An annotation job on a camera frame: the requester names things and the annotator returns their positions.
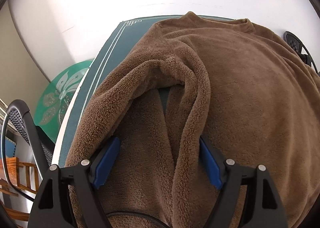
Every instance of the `blue gripper pad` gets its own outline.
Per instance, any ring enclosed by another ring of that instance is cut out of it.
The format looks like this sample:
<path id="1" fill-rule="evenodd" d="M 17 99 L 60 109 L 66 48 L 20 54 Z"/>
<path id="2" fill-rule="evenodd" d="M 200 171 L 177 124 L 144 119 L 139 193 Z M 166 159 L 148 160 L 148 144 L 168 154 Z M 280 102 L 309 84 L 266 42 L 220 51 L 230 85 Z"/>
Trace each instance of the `blue gripper pad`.
<path id="1" fill-rule="evenodd" d="M 95 189 L 98 189 L 100 186 L 104 185 L 109 173 L 111 171 L 111 168 L 116 161 L 116 157 L 119 154 L 120 151 L 120 140 L 118 137 L 111 137 L 109 142 L 109 146 L 107 148 L 107 151 L 102 155 L 102 158 L 100 162 L 97 164 L 95 168 L 95 177 L 92 182 L 92 186 Z"/>
<path id="2" fill-rule="evenodd" d="M 205 138 L 200 137 L 199 157 L 210 180 L 210 183 L 217 189 L 221 189 L 226 181 L 226 171 L 224 167 L 224 158 L 220 151 L 213 148 Z"/>

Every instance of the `metal pin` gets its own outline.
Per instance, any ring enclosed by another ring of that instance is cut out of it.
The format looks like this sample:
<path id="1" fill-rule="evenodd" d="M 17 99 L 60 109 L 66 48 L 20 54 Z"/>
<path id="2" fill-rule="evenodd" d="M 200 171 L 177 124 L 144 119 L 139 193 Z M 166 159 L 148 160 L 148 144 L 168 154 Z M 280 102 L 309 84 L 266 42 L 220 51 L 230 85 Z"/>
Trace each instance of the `metal pin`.
<path id="1" fill-rule="evenodd" d="M 230 166 L 233 166 L 235 164 L 235 161 L 233 159 L 227 159 L 226 163 Z"/>
<path id="2" fill-rule="evenodd" d="M 261 171 L 265 171 L 267 168 L 266 168 L 265 165 L 259 165 L 258 169 L 261 170 Z"/>
<path id="3" fill-rule="evenodd" d="M 81 161 L 81 165 L 83 165 L 83 166 L 87 166 L 89 164 L 90 164 L 90 160 L 88 160 L 88 159 L 84 159 Z"/>
<path id="4" fill-rule="evenodd" d="M 50 169 L 51 171 L 54 171 L 54 170 L 57 169 L 57 165 L 56 165 L 56 164 L 51 165 L 51 166 L 49 167 L 49 169 Z"/>

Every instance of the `flower pattern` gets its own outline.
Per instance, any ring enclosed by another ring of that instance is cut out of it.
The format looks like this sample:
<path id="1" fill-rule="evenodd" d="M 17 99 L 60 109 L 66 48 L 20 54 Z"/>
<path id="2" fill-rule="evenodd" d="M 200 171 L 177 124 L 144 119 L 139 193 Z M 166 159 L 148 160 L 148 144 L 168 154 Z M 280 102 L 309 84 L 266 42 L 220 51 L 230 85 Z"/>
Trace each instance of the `flower pattern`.
<path id="1" fill-rule="evenodd" d="M 55 86 L 55 92 L 46 94 L 43 97 L 43 105 L 48 109 L 43 113 L 40 125 L 46 125 L 58 113 L 58 125 L 61 126 L 67 108 L 70 104 L 73 94 L 75 93 L 80 80 L 88 68 L 84 68 L 68 79 L 67 71 Z"/>

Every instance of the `brown fleece sweater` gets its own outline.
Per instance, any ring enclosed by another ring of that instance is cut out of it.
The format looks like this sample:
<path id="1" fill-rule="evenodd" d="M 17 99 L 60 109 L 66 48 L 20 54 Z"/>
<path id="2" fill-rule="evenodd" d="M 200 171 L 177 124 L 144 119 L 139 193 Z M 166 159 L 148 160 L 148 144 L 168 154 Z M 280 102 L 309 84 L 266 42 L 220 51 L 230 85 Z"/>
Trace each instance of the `brown fleece sweater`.
<path id="1" fill-rule="evenodd" d="M 164 112 L 158 88 L 169 86 Z M 66 165 L 117 135 L 120 154 L 98 191 L 105 212 L 132 210 L 174 228 L 201 228 L 218 194 L 198 159 L 204 132 L 226 158 L 267 166 L 289 227 L 297 227 L 320 192 L 319 88 L 319 76 L 271 30 L 189 12 L 154 24 L 103 81 Z M 138 217 L 109 220 L 113 227 L 156 227 Z"/>

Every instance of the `green plastic stool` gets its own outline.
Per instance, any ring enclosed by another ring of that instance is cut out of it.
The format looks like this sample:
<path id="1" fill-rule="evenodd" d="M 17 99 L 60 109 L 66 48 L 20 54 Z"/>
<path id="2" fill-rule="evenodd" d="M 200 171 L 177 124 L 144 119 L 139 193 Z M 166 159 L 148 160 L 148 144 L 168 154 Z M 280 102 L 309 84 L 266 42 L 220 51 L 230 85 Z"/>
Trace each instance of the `green plastic stool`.
<path id="1" fill-rule="evenodd" d="M 74 64 L 61 72 L 40 97 L 34 122 L 56 143 L 70 101 L 92 60 Z"/>

